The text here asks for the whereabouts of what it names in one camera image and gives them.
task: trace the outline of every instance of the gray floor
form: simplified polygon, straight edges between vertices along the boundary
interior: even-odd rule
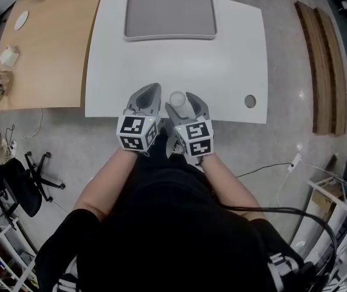
[[[338,172],[345,166],[347,134],[342,137],[312,134],[312,82],[306,43],[294,8],[296,0],[234,0],[263,11],[269,67],[269,102],[266,125],[213,122],[215,151],[235,174],[264,165],[291,161],[300,151],[305,163],[323,167],[338,153]],[[300,0],[312,5],[309,0]],[[43,203],[38,214],[21,217],[27,235],[40,248],[54,232],[88,181],[118,147],[116,119],[84,118],[84,109],[44,109],[40,132],[39,109],[0,112],[0,130],[15,125],[17,158],[31,150],[40,155],[52,152],[45,172],[64,181],[65,190],[49,189],[55,203]],[[259,171],[242,178],[262,206],[277,206],[277,190],[286,175],[286,166]],[[303,164],[288,176],[280,194],[282,205],[304,208],[309,188],[306,181],[317,174]],[[298,217],[278,215],[272,223],[290,240]]]

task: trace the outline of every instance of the power outlet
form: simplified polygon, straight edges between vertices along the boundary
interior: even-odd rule
[[[288,167],[288,172],[292,173],[293,170],[295,170],[295,167],[297,166],[297,164],[299,163],[299,161],[301,161],[301,156],[299,153],[296,154],[296,157],[294,158],[294,160],[292,160],[292,165],[290,165]]]

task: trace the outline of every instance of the wooden plank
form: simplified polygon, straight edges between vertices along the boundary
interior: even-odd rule
[[[86,62],[100,0],[18,0],[0,41],[0,54],[16,46],[13,86],[0,110],[80,107],[84,104]],[[14,29],[23,11],[26,23]]]
[[[331,86],[334,92],[331,133],[339,136],[346,133],[347,108],[345,70],[343,68],[338,38],[335,34],[330,16],[318,8],[315,9],[315,15],[322,25],[324,37],[326,38],[329,48]]]
[[[303,28],[311,65],[314,98],[312,132],[327,135],[331,132],[331,76],[326,41],[312,8],[301,2],[295,7]]]

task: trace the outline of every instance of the wooden table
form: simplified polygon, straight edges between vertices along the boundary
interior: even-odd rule
[[[5,25],[0,54],[16,46],[20,56],[8,96],[0,110],[80,107],[91,32],[100,0],[18,0]],[[23,11],[29,17],[21,29],[14,24]]]

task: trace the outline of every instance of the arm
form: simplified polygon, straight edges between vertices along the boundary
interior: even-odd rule
[[[260,207],[252,193],[236,179],[235,175],[216,154],[204,156],[202,168],[222,204],[227,206]],[[261,212],[232,212],[246,217],[249,221],[256,218],[266,219]]]
[[[102,221],[114,207],[136,160],[133,151],[118,149],[84,188],[74,210],[89,210]]]

